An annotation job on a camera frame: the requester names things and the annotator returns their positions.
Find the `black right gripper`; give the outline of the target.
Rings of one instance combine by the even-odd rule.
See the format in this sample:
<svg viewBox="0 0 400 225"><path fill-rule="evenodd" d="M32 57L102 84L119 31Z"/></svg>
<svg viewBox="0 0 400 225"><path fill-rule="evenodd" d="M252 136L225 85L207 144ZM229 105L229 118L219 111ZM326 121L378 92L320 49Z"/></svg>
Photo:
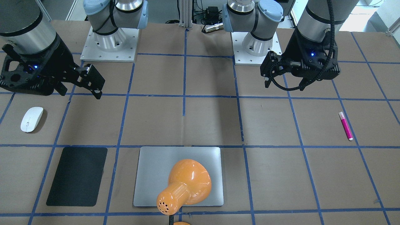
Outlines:
<svg viewBox="0 0 400 225"><path fill-rule="evenodd" d="M57 91L64 96L64 83L89 90L100 100L105 79L93 64L80 67L59 35L46 49L36 54L20 54L16 45L8 42L2 49L6 53L1 70L1 88L24 94L51 95Z"/></svg>

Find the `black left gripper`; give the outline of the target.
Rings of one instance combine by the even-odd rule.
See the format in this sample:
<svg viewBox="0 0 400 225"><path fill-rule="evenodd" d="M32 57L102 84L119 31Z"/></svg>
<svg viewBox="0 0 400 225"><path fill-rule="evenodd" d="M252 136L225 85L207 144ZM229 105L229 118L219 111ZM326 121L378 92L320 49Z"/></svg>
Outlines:
<svg viewBox="0 0 400 225"><path fill-rule="evenodd" d="M292 66L288 70L293 76L302 80L297 87L289 88L290 91L298 89L303 91L314 81L332 80L341 73L338 65L338 46L331 36L332 33L328 29L322 42L315 42L304 37L298 29L294 30L282 59L300 63L300 66ZM283 75L283 68L278 65L279 59L277 53L269 51L260 66L260 75L264 78L265 88L269 88L272 83L271 78Z"/></svg>

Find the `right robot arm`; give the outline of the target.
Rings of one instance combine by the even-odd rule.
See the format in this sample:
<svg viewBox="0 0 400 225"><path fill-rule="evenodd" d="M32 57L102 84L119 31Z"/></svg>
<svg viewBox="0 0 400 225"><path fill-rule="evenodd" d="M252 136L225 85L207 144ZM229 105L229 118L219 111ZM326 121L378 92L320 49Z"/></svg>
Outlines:
<svg viewBox="0 0 400 225"><path fill-rule="evenodd" d="M144 29L148 22L146 0L85 0L84 11L91 24L82 59L90 62L88 50L99 61L134 60L136 43L129 31ZM1 38L6 53L1 70L1 88L15 93L64 96L64 83L102 96L105 79L92 64L74 62L59 34L34 0L1 1Z"/></svg>

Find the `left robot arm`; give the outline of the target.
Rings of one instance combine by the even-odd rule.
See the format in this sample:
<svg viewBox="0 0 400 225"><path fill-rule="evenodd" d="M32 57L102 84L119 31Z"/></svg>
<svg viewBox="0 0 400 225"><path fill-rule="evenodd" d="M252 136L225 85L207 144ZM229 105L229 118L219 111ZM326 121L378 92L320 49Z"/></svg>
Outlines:
<svg viewBox="0 0 400 225"><path fill-rule="evenodd" d="M246 52L264 57L260 75L284 91L303 91L315 81L332 80L338 65L336 33L357 0L309 0L283 53L268 50L284 9L274 0L229 0L222 9L227 32L246 32Z"/></svg>

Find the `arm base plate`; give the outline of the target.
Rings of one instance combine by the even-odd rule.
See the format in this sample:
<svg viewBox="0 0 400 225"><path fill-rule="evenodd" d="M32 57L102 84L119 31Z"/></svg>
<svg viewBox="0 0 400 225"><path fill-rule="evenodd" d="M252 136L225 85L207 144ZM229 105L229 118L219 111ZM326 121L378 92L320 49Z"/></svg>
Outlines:
<svg viewBox="0 0 400 225"><path fill-rule="evenodd" d="M103 36L90 29L80 59L86 62L134 63L139 31L119 28L114 34Z"/></svg>
<svg viewBox="0 0 400 225"><path fill-rule="evenodd" d="M232 32L231 38L236 65L260 66L269 51L282 54L277 33L267 41L257 40L249 32Z"/></svg>

